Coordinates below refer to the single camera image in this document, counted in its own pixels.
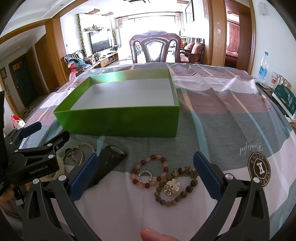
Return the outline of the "left hand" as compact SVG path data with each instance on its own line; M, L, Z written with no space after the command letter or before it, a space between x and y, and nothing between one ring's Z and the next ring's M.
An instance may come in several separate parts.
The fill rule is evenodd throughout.
M9 187L1 196L0 203L1 207L4 209L5 212L18 216L18 213L15 211L13 206L10 203L10 200L14 198L14 191L11 187Z

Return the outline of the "right hand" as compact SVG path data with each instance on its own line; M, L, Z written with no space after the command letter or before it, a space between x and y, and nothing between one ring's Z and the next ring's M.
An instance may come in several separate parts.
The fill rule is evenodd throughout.
M178 241L175 237L159 233L148 227L140 231L140 237L143 241Z

